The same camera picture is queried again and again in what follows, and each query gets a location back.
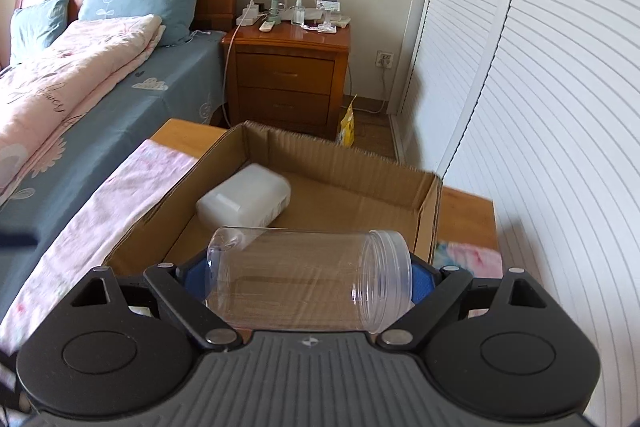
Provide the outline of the white remote control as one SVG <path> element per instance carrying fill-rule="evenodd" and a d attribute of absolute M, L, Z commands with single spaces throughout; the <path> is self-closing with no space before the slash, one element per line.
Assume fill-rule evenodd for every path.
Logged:
<path fill-rule="evenodd" d="M 259 31 L 260 32 L 270 32 L 272 31 L 272 28 L 276 26 L 276 23 L 273 20 L 265 20 L 260 26 L 259 26 Z"/>

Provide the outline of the clear spray bottle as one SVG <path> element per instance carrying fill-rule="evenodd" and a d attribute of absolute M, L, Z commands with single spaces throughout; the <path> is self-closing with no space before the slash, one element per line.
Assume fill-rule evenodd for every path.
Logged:
<path fill-rule="evenodd" d="M 291 17 L 291 23 L 296 26 L 304 26 L 306 18 L 306 9 L 303 0 L 296 0 Z"/>

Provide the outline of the yellow bag on floor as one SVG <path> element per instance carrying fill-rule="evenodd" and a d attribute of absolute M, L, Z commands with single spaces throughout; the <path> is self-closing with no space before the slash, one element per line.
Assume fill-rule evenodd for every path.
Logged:
<path fill-rule="evenodd" d="M 356 96 L 353 96 L 349 104 L 345 107 L 345 113 L 338 126 L 336 143 L 344 147 L 352 147 L 355 142 L 355 115 L 354 102 Z"/>

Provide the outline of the white power strip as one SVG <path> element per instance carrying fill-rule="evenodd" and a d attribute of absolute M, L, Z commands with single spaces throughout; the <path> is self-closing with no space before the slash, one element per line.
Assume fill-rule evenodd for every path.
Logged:
<path fill-rule="evenodd" d="M 242 9 L 242 13 L 236 18 L 239 27 L 253 26 L 261 18 L 267 15 L 264 6 L 255 0 L 250 0 Z"/>

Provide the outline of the white phone stand gadget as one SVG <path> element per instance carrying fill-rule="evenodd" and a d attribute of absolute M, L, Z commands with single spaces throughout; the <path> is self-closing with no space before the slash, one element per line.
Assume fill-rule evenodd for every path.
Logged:
<path fill-rule="evenodd" d="M 340 0 L 317 0 L 317 9 L 321 12 L 321 22 L 319 24 L 320 32 L 328 32 L 335 34 L 336 28 L 332 23 L 331 16 L 340 12 Z"/>

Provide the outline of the white translucent plastic case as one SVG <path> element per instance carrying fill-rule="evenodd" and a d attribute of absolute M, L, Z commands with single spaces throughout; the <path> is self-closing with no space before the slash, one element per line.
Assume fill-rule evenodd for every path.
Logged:
<path fill-rule="evenodd" d="M 290 200 L 288 180 L 254 162 L 208 191 L 195 208 L 198 219 L 212 231 L 226 225 L 265 228 Z"/>

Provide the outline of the pink floral quilt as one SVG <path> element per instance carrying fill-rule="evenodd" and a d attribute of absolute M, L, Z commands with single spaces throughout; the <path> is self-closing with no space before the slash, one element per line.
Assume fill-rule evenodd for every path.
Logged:
<path fill-rule="evenodd" d="M 1 199 L 62 134 L 143 64 L 163 37 L 158 15 L 76 20 L 1 78 Z"/>

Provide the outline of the white louvred closet doors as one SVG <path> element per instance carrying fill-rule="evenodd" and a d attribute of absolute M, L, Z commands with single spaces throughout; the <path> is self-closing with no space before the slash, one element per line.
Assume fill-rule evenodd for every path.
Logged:
<path fill-rule="evenodd" d="M 635 421 L 639 0 L 424 0 L 396 127 L 596 345 L 592 420 Z"/>

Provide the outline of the wall power outlet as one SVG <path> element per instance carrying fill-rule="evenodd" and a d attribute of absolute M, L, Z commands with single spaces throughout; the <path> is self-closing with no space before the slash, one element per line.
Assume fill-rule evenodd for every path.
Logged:
<path fill-rule="evenodd" d="M 393 53 L 378 51 L 375 59 L 375 66 L 382 69 L 391 69 L 393 66 L 393 59 Z"/>

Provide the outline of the pink floral tablecloth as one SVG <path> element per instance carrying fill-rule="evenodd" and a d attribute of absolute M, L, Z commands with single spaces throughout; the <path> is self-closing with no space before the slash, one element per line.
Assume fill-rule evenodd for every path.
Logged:
<path fill-rule="evenodd" d="M 195 158 L 146 140 L 90 196 L 54 236 L 36 273 L 13 299 L 1 322 L 1 350 L 20 349 L 84 273 L 106 259 L 125 232 L 160 201 L 195 164 Z M 477 277 L 500 277 L 494 204 L 446 187 L 434 265 L 460 265 Z"/>

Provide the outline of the brown cardboard box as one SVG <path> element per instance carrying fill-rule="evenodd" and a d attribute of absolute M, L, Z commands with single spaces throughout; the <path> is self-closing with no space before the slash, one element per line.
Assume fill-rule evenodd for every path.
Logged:
<path fill-rule="evenodd" d="M 254 162 L 291 185 L 288 207 L 265 228 L 395 231 L 405 239 L 410 259 L 431 257 L 440 196 L 440 182 L 433 173 L 247 122 L 228 131 L 136 222 L 108 255 L 107 265 L 120 277 L 137 277 L 142 294 L 151 297 L 151 308 L 172 317 L 143 280 L 151 265 L 171 262 L 181 284 L 206 306 L 207 248 L 220 228 L 212 231 L 203 225 L 195 205 Z"/>

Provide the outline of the clear plastic jar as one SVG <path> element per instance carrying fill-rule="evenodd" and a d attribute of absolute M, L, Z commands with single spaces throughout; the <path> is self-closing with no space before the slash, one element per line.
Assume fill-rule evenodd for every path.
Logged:
<path fill-rule="evenodd" d="M 395 231 L 224 227 L 207 266 L 206 306 L 236 329 L 378 334 L 412 306 L 410 253 Z"/>

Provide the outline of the blue bed sheet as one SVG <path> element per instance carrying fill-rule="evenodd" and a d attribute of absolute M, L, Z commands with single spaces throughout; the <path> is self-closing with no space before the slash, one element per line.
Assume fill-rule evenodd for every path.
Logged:
<path fill-rule="evenodd" d="M 108 176 L 171 118 L 207 124 L 224 104 L 220 31 L 162 46 L 104 96 L 43 157 L 1 207 L 4 231 L 30 232 L 35 247 L 1 254 L 1 309 Z"/>

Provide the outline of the wooden nightstand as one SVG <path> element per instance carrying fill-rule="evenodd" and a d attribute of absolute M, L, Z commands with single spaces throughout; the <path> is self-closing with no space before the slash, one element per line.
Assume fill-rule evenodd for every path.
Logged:
<path fill-rule="evenodd" d="M 228 118 L 311 134 L 337 135 L 352 36 L 320 34 L 290 23 L 258 25 L 222 39 Z"/>

